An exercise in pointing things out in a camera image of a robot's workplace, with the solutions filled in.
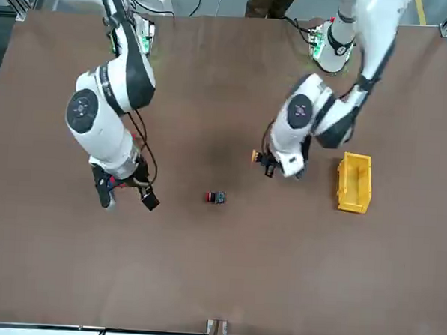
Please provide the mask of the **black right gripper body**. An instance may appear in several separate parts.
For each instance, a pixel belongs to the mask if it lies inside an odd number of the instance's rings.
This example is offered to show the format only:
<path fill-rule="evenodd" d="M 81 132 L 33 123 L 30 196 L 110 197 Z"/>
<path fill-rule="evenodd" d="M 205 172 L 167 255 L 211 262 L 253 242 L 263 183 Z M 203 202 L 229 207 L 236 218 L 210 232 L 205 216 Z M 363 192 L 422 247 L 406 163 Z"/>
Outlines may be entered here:
<path fill-rule="evenodd" d="M 125 179 L 117 179 L 111 177 L 109 179 L 110 187 L 137 187 L 146 189 L 150 186 L 149 172 L 148 172 L 148 162 L 139 156 L 136 159 L 137 165 L 136 170 L 130 177 Z"/>

